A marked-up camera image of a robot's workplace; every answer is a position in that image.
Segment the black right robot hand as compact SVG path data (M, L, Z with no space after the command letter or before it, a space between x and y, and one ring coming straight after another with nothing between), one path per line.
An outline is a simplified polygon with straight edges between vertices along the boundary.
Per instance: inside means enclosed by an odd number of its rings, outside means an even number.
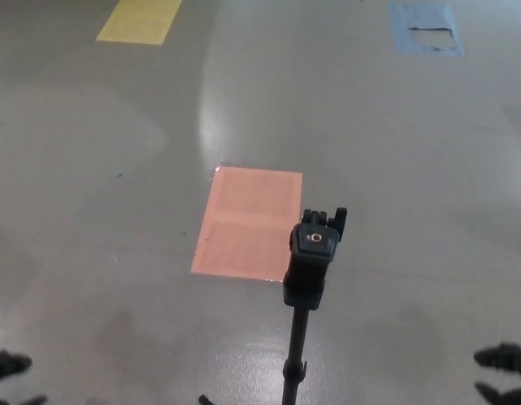
M521 376L521 346L515 343L499 343L477 350L474 360L482 368ZM500 392L484 382L476 382L475 389L487 404L521 404L521 388Z

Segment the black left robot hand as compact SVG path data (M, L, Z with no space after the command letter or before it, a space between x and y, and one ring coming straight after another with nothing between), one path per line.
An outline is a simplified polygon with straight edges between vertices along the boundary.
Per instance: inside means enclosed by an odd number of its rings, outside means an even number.
M33 365L33 360L30 356L21 353L13 353L7 350L0 350L0 381L7 379L14 375L20 375L27 372ZM32 397L20 404L25 405L41 405L47 404L47 396L39 395ZM0 398L0 405L8 405L10 402Z

